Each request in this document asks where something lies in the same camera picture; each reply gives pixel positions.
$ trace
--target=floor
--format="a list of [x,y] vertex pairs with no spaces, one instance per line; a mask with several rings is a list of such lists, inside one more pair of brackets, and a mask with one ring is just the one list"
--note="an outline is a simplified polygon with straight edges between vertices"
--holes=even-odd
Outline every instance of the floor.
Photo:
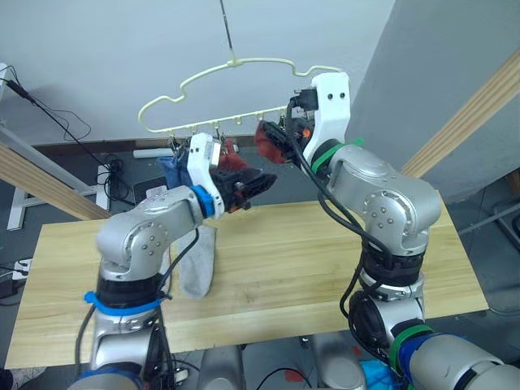
[[[272,166],[258,157],[253,148],[243,148],[240,155],[250,166],[262,167],[279,176],[270,191],[253,200],[254,206],[303,202],[316,198],[314,186],[296,168]],[[160,168],[155,165],[153,159],[136,160],[130,153],[119,154],[119,157],[125,162],[123,177],[130,184],[161,175]],[[54,160],[86,183],[93,184],[96,164],[92,163],[88,156],[67,156]],[[33,255],[43,223],[75,220],[53,206],[36,206],[27,210],[22,230],[7,232],[3,229],[7,225],[13,191],[9,184],[0,182],[0,263],[6,264]],[[486,218],[496,202],[511,196],[505,181],[498,180],[469,199],[449,205],[448,210],[456,228],[462,229]],[[127,209],[128,206],[121,202],[112,203],[113,212]],[[490,307],[501,313],[520,310],[520,254],[501,230],[494,223],[490,223],[462,236],[461,240]],[[0,367],[5,364],[16,312],[16,306],[0,307]],[[435,318],[428,323],[440,332],[463,335],[506,362],[517,361],[520,358],[520,315],[504,316],[486,310]],[[202,351],[182,353],[177,358],[200,365]],[[311,353],[308,349],[302,349],[297,338],[250,344],[244,351],[244,364],[245,377],[250,388],[256,387],[267,373],[280,366],[297,368],[310,378],[312,384],[316,383]],[[72,380],[71,366],[49,367],[41,377],[24,386],[24,389],[61,390],[66,389]],[[182,388],[192,390],[196,382],[197,373],[192,370]],[[303,383],[285,383],[283,373],[280,373],[269,379],[266,388],[279,388],[282,385],[284,388],[304,387]]]

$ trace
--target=wooden table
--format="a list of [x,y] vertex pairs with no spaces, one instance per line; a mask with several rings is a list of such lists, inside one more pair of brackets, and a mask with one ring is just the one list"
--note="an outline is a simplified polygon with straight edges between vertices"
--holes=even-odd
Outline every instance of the wooden table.
[[[73,363],[74,341],[95,289],[102,221],[41,230],[6,366]],[[338,301],[360,254],[360,240],[316,202],[262,206],[226,215],[218,228],[214,280],[200,301],[182,295],[163,311],[172,352],[345,329]],[[423,271],[428,318],[488,305],[446,209],[431,228]],[[92,328],[85,333],[88,361]]]

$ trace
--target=metal stand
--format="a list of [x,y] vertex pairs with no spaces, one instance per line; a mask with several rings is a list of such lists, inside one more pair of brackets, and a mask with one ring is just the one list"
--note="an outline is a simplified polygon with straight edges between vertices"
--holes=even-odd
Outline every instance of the metal stand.
[[[75,189],[81,195],[96,195],[96,204],[104,210],[110,209],[110,200],[106,195],[107,193],[110,193],[110,188],[106,188],[105,192],[103,185],[85,184],[73,174],[61,168],[57,163],[47,158],[44,154],[38,152],[31,145],[16,136],[13,132],[8,130],[3,123],[0,123],[0,143],[4,144],[11,150],[14,150],[17,154],[39,166],[42,170],[62,181],[72,189]],[[106,172],[108,172],[108,170],[103,165],[97,167],[98,177]],[[28,194],[24,190],[16,188],[11,205],[11,212],[9,214],[9,221],[7,222],[7,230],[21,229],[24,224],[25,209],[45,203],[45,201],[42,201],[37,197],[28,197]]]

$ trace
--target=green cable tie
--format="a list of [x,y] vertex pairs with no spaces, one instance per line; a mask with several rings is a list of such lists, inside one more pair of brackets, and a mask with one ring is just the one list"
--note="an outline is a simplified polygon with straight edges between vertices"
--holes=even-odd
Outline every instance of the green cable tie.
[[397,335],[395,340],[392,343],[392,346],[390,347],[390,352],[388,353],[388,362],[390,363],[390,367],[399,374],[399,366],[397,361],[397,354],[399,353],[399,349],[401,348],[401,345],[407,341],[411,336],[415,336],[418,333],[422,332],[433,332],[433,329],[425,325],[424,323],[421,323],[419,325],[415,325],[413,327],[409,327],[408,329],[402,331]]
[[321,165],[325,163],[330,157],[332,157],[334,153],[341,149],[343,146],[345,145],[338,144],[336,146],[332,146],[328,151],[319,156],[319,158],[314,162],[314,164],[312,164],[312,172],[316,173],[318,169],[321,167]]

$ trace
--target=clothes hanger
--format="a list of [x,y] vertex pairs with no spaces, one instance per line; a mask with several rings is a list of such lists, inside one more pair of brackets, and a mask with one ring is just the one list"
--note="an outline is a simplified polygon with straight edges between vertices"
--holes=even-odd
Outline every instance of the clothes hanger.
[[230,67],[240,67],[240,66],[244,65],[245,63],[282,63],[282,64],[289,65],[292,68],[292,75],[296,76],[296,77],[307,77],[309,74],[311,74],[314,71],[341,72],[341,69],[339,69],[338,67],[328,67],[328,66],[323,66],[323,65],[314,65],[314,66],[310,67],[309,69],[307,69],[307,71],[299,72],[299,71],[297,71],[296,64],[293,61],[290,61],[290,60],[284,59],[284,58],[263,58],[263,57],[237,58],[235,56],[235,52],[233,51],[231,35],[229,33],[228,18],[226,16],[226,11],[224,10],[223,0],[219,0],[219,1],[220,1],[220,7],[222,10],[224,26],[226,28],[227,43],[229,45],[229,50],[231,51],[232,59],[222,65],[218,65],[217,67],[210,67],[209,69],[206,69],[205,71],[201,71],[201,72],[189,77],[188,79],[184,80],[182,83],[180,83],[180,86],[179,86],[180,92],[181,92],[181,95],[179,97],[170,97],[167,95],[162,95],[162,96],[156,97],[154,100],[146,103],[139,110],[139,113],[137,114],[137,120],[139,121],[141,126],[143,128],[145,128],[145,130],[147,130],[149,132],[171,132],[173,134],[175,134],[175,131],[177,131],[177,130],[189,130],[191,133],[194,134],[195,132],[197,132],[197,129],[199,127],[205,126],[205,125],[211,125],[214,127],[215,130],[218,131],[219,126],[222,122],[227,122],[230,120],[234,120],[235,124],[240,125],[242,123],[243,118],[247,118],[250,116],[256,116],[257,120],[262,120],[263,116],[265,114],[268,114],[271,112],[279,112],[281,115],[284,115],[285,106],[278,106],[278,107],[268,108],[266,110],[258,110],[258,111],[246,112],[244,114],[224,116],[222,118],[203,120],[201,122],[183,124],[181,126],[175,126],[175,127],[170,127],[170,128],[149,128],[145,124],[145,122],[143,120],[143,115],[150,107],[152,107],[155,104],[162,102],[162,101],[167,101],[167,102],[171,102],[171,103],[182,102],[188,96],[188,94],[186,93],[186,90],[185,90],[187,85],[189,85],[189,84],[193,83],[195,80],[201,79],[202,77],[207,76],[211,73],[222,71],[223,69],[228,69]]

